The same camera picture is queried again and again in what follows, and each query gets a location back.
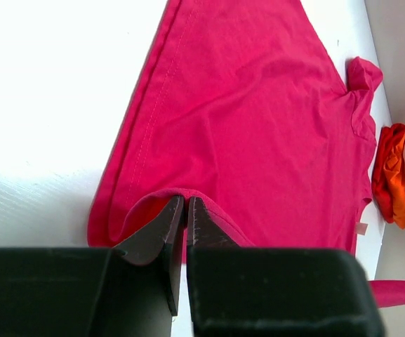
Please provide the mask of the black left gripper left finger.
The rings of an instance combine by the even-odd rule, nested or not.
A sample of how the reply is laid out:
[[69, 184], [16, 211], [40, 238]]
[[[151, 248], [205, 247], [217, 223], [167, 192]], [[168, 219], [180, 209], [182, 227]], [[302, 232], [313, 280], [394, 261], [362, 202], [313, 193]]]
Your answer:
[[178, 313], [179, 305], [184, 206], [184, 197], [172, 197], [154, 219], [114, 247], [131, 265], [158, 265], [172, 315]]

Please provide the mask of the magenta t-shirt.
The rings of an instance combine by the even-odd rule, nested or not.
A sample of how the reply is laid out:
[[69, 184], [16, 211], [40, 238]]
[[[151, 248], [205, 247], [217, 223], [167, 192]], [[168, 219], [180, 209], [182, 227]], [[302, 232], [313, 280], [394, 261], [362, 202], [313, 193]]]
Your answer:
[[169, 1], [88, 217], [113, 247], [171, 197], [240, 246], [355, 253], [371, 202], [372, 62], [337, 72], [299, 1]]

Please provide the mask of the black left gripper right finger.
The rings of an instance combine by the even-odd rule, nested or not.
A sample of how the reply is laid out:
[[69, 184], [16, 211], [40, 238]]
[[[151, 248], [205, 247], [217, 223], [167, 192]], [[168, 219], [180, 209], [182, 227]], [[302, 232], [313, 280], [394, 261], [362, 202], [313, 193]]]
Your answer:
[[209, 215], [202, 198], [191, 197], [187, 217], [187, 248], [234, 248], [239, 245]]

